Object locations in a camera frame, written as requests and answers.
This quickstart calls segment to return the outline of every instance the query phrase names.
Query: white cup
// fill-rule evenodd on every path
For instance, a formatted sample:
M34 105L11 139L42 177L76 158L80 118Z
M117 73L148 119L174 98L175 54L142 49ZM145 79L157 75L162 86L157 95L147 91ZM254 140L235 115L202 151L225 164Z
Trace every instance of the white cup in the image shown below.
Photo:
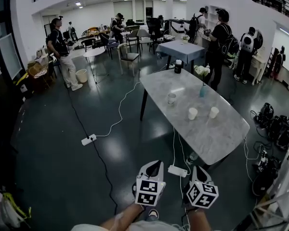
M168 104L173 105L176 99L177 99L177 95L175 95L174 93L168 94Z
M188 110L188 119L194 120L195 117L197 116L197 114L198 114L198 110L197 110L197 109L195 109L195 108L190 108L190 109Z
M217 116L218 113L219 113L219 109L216 108L216 107L212 107L211 108L211 112L210 112L210 117L212 119L214 119Z

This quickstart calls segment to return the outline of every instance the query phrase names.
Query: man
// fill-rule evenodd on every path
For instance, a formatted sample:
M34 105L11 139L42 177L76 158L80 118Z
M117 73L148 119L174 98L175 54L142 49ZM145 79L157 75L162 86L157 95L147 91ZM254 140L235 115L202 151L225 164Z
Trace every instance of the man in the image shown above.
M101 226L80 224L73 227L72 231L180 231L175 226L161 222L158 219L158 212L154 209L149 211L146 221L134 222L144 211L141 205L132 204L122 213L104 222ZM197 211L188 210L190 231L211 231L211 227L202 209Z
M71 40L75 41L74 38L76 39L76 41L78 41L77 35L76 35L76 30L75 28L72 26L72 22L69 22L69 26L68 26L68 33L69 33L69 37L71 38Z
M116 17L113 19L113 21L110 24L110 36L115 37L117 41L119 41L120 44L123 43L123 36L121 35L121 32L124 31L124 28L122 27L122 20L123 15L121 13L118 13Z
M67 42L64 42L62 34L59 30L62 26L62 20L54 18L51 26L53 30L47 38L47 47L54 53L54 56L58 59L58 61L60 61L62 75L66 86L68 88L71 87L72 91L82 88L82 84L78 84L76 79L76 68L72 58L69 56Z
M250 27L249 28L249 32L247 34L249 34L250 36L254 36L255 35L255 28ZM246 33L244 33L241 37L240 40L240 44L242 42L243 37L246 35ZM238 58L238 62L237 62L237 68L236 68L236 74L234 75L234 78L237 81L242 81L243 84L247 83L247 79L248 79L248 75L250 72L250 63L252 60L252 57L255 53L255 48L253 48L251 51L246 51L244 49L241 48L241 51L239 53L239 58Z
M222 66L225 56L221 52L221 44L232 34L231 28L228 25L229 13L226 10L220 9L217 15L220 23L209 35L211 43L206 53L206 65L209 64L211 71L205 77L205 83L209 83L214 70L214 80L211 82L213 90L217 90L222 77Z

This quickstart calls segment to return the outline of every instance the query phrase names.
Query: trash bin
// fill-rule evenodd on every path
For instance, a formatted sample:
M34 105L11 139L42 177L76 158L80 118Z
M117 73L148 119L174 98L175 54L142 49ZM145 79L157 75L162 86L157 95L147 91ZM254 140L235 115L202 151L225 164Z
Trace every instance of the trash bin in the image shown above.
M85 82L88 81L87 70L86 70L86 69L78 70L78 71L76 72L76 76L77 76L78 80L79 80L81 83L85 83Z

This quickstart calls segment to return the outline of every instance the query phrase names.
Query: glossy floor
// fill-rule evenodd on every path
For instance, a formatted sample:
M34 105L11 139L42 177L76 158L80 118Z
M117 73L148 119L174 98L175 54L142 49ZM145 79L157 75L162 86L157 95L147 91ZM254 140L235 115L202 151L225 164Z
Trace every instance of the glossy floor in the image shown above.
M119 102L133 89L139 76L158 71L166 62L166 59L157 59L144 46L141 71L133 77L127 67L124 67L124 74L120 74L115 51L113 56L112 61L107 53L94 61L91 59L99 73L104 71L104 65L110 74L97 86L86 59L81 56L73 59L77 69L87 68L89 71L89 81L84 87L70 91L73 105L88 134L106 135L110 126L120 120ZM143 122L140 122L143 92L142 85L138 84L122 102L123 121L112 128L108 137L98 138L95 145L107 164L118 211L133 202L131 186L140 167L153 160L162 160L167 186L157 210L162 221L181 224L184 209L181 207L180 179L167 172L173 162L173 128L150 98ZM231 94L234 108L250 124L247 136L249 156L256 157L253 144L265 139L257 134L250 110L259 111L265 102L269 102L275 114L289 116L289 91L281 83L267 78L254 87L250 82L247 85L237 83L232 71L223 67L218 92L226 99ZM13 145L19 151L17 185L24 189L18 197L23 207L32 207L29 223L34 230L67 231L80 223L98 225L113 216L115 206L108 196L110 185L105 178L104 166L92 143L85 147L81 145L84 138L85 132L58 73L57 82L50 89L25 102L13 137ZM184 141L183 148L186 155L191 152ZM178 137L175 149L175 165L185 167ZM274 150L274 155L282 158L283 153ZM245 163L241 143L222 164L208 170L220 191L219 199L207 211L215 230L233 229L255 206ZM248 169L254 178L252 163L248 162Z

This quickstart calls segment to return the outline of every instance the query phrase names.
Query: sneaker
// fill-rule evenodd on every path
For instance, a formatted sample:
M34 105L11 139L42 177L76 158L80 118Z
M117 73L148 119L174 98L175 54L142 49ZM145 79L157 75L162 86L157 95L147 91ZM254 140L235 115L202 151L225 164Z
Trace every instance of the sneaker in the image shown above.
M240 81L240 77L233 75L233 77L236 79L236 81Z
M157 210L155 210L155 209L151 209L150 211L149 211L149 216L155 216L155 217L159 217L159 215L158 215L158 211Z
M80 88L82 88L82 84L78 84L77 86L72 87L72 91L78 90Z

